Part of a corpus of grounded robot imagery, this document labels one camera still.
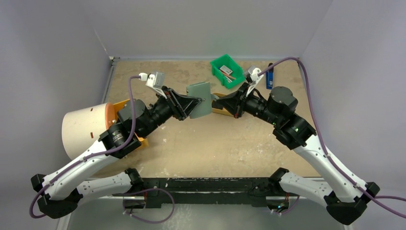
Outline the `teal card holder wallet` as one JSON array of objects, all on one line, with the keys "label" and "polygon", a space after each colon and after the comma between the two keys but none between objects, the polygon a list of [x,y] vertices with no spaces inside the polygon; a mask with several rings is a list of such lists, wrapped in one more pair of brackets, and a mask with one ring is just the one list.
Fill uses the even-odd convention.
[{"label": "teal card holder wallet", "polygon": [[202,81],[186,87],[187,95],[200,98],[201,102],[191,112],[190,119],[200,118],[212,112],[211,86],[209,82]]}]

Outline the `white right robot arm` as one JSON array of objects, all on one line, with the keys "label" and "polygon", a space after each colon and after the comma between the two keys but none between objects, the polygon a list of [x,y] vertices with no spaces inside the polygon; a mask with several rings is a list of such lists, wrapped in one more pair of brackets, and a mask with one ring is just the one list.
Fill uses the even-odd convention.
[{"label": "white right robot arm", "polygon": [[273,125],[276,139],[305,159],[323,178],[323,181],[314,181],[279,168],[269,177],[273,194],[293,193],[312,200],[344,225],[358,219],[378,194],[380,188],[376,183],[365,182],[353,174],[322,145],[312,125],[296,114],[298,100],[290,89],[275,87],[265,99],[249,92],[248,84],[244,83],[216,102],[235,118],[249,113]]}]

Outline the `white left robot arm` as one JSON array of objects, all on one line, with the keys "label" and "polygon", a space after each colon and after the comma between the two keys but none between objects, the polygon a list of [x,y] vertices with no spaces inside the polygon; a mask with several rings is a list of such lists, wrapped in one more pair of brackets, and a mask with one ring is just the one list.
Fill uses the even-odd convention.
[{"label": "white left robot arm", "polygon": [[54,173],[36,174],[31,178],[37,192],[32,205],[38,206],[40,217],[58,219],[92,199],[116,194],[137,196],[142,192],[144,182],[134,168],[103,179],[91,180],[90,177],[139,148],[141,139],[168,119],[186,119],[203,101],[178,94],[168,87],[162,91],[150,106],[131,98],[118,111],[117,123],[87,150]]}]

